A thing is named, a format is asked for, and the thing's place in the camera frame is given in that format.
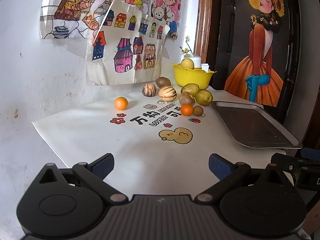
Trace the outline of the small brown kiwi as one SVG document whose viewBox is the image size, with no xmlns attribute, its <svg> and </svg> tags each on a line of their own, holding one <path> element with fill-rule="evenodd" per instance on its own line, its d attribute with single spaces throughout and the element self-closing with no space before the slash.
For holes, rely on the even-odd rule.
<svg viewBox="0 0 320 240">
<path fill-rule="evenodd" d="M 195 106 L 193 108 L 193 115 L 195 116 L 201 116 L 204 113 L 204 110 L 201 106 Z"/>
</svg>

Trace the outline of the small orange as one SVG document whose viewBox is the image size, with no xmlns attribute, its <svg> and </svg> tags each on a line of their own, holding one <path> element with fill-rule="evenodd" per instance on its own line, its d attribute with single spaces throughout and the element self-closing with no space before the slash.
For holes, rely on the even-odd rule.
<svg viewBox="0 0 320 240">
<path fill-rule="evenodd" d="M 121 111 L 127 109 L 128 105 L 129 105 L 128 100 L 122 96 L 116 98 L 116 100 L 114 101 L 115 108 Z"/>
<path fill-rule="evenodd" d="M 184 115 L 184 116 L 190 116 L 190 115 L 193 115 L 194 108 L 193 108 L 192 105 L 182 104 L 180 111 L 181 111 L 181 114 L 182 114 L 182 115 Z"/>
</svg>

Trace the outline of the green pear front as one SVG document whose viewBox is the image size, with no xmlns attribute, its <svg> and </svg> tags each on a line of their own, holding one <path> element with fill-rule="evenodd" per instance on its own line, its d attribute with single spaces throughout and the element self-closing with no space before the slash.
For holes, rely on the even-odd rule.
<svg viewBox="0 0 320 240">
<path fill-rule="evenodd" d="M 195 96 L 196 102 L 203 106 L 209 106 L 213 101 L 213 95 L 206 89 L 199 90 Z"/>
</svg>

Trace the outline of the green pear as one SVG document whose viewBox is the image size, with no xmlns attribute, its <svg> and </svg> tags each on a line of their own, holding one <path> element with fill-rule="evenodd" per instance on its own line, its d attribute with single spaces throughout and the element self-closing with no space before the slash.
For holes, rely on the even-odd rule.
<svg viewBox="0 0 320 240">
<path fill-rule="evenodd" d="M 199 92 L 200 87 L 196 83 L 188 83 L 185 86 L 181 88 L 181 93 L 188 92 L 192 96 L 196 96 L 196 94 Z"/>
<path fill-rule="evenodd" d="M 209 106 L 213 101 L 213 95 L 206 89 L 199 90 L 195 96 L 196 102 L 203 106 Z"/>
</svg>

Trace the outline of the brownish round pear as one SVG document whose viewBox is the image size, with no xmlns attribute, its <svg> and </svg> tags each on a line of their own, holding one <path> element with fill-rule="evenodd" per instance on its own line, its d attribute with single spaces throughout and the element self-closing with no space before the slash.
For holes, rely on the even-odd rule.
<svg viewBox="0 0 320 240">
<path fill-rule="evenodd" d="M 189 92 L 182 92 L 178 98 L 180 105 L 191 105 L 195 103 L 194 97 Z"/>
</svg>

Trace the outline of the green pear back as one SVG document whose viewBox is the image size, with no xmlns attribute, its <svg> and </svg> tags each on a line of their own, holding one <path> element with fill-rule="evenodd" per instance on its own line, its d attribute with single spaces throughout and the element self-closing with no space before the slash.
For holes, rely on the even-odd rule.
<svg viewBox="0 0 320 240">
<path fill-rule="evenodd" d="M 196 83 L 188 83 L 185 86 L 181 88 L 181 93 L 188 92 L 192 96 L 196 96 L 196 94 L 199 92 L 200 87 Z"/>
</svg>

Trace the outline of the striped pepino melon front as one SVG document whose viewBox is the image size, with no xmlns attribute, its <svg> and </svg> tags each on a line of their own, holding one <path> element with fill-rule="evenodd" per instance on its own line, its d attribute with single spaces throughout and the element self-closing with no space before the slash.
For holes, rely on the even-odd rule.
<svg viewBox="0 0 320 240">
<path fill-rule="evenodd" d="M 174 101 L 177 97 L 177 92 L 172 86 L 164 86 L 159 90 L 158 96 L 162 101 Z"/>
</svg>

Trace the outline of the striped pepino melon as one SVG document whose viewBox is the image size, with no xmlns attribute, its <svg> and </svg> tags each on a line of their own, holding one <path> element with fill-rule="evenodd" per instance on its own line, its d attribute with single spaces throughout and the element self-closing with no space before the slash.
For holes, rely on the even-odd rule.
<svg viewBox="0 0 320 240">
<path fill-rule="evenodd" d="M 174 101 L 177 97 L 177 92 L 172 86 L 164 86 L 159 90 L 158 96 L 162 101 Z"/>
<path fill-rule="evenodd" d="M 146 83 L 142 88 L 142 94 L 146 97 L 153 97 L 156 95 L 156 86 L 153 83 Z"/>
</svg>

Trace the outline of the striped pepino melon back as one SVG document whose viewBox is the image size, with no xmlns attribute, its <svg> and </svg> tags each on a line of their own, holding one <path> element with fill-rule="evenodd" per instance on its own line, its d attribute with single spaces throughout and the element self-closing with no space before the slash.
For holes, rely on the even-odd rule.
<svg viewBox="0 0 320 240">
<path fill-rule="evenodd" d="M 156 86 L 153 83 L 146 83 L 142 88 L 142 94 L 146 97 L 153 97 L 156 95 Z"/>
</svg>

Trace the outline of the brown kiwi fruit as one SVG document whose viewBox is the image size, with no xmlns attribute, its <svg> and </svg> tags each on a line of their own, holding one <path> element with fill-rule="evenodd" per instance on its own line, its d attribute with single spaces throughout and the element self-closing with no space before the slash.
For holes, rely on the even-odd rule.
<svg viewBox="0 0 320 240">
<path fill-rule="evenodd" d="M 165 87 L 165 86 L 171 86 L 171 81 L 166 77 L 159 77 L 156 80 L 156 85 L 157 85 L 158 88 L 162 88 L 162 87 Z"/>
</svg>

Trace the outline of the metal baking tray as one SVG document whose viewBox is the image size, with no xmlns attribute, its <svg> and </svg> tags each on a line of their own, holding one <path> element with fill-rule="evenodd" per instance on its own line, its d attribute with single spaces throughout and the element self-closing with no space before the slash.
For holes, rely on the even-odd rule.
<svg viewBox="0 0 320 240">
<path fill-rule="evenodd" d="M 302 148 L 296 137 L 259 106 L 214 101 L 212 107 L 242 146 L 257 149 Z"/>
</svg>

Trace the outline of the yellow plastic bowl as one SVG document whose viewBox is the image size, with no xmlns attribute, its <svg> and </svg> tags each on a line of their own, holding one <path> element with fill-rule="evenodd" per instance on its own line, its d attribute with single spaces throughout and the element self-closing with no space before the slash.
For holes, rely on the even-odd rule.
<svg viewBox="0 0 320 240">
<path fill-rule="evenodd" d="M 207 72 L 201 69 L 185 69 L 180 64 L 171 64 L 174 70 L 175 82 L 183 87 L 189 83 L 199 85 L 200 89 L 206 89 L 209 86 L 212 76 L 216 73 L 208 70 Z"/>
</svg>

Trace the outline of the girl in orange dress painting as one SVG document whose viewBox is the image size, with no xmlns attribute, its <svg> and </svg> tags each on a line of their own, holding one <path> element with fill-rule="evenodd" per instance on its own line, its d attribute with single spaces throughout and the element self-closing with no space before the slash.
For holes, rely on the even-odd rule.
<svg viewBox="0 0 320 240">
<path fill-rule="evenodd" d="M 224 89 L 265 106 L 278 103 L 287 55 L 283 0 L 236 0 L 232 53 Z"/>
</svg>

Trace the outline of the yellow apple in bowl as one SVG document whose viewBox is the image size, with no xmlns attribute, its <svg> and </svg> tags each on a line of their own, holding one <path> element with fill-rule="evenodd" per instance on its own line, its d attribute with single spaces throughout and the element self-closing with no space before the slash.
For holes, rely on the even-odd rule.
<svg viewBox="0 0 320 240">
<path fill-rule="evenodd" d="M 183 69 L 194 69 L 194 62 L 190 58 L 185 58 L 181 61 L 181 67 Z"/>
</svg>

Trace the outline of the brown wooden door frame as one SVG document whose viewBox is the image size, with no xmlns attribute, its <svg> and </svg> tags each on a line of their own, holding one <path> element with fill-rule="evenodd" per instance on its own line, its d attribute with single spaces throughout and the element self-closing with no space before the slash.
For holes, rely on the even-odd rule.
<svg viewBox="0 0 320 240">
<path fill-rule="evenodd" d="M 213 0 L 199 0 L 194 53 L 200 55 L 201 62 L 207 59 Z"/>
</svg>

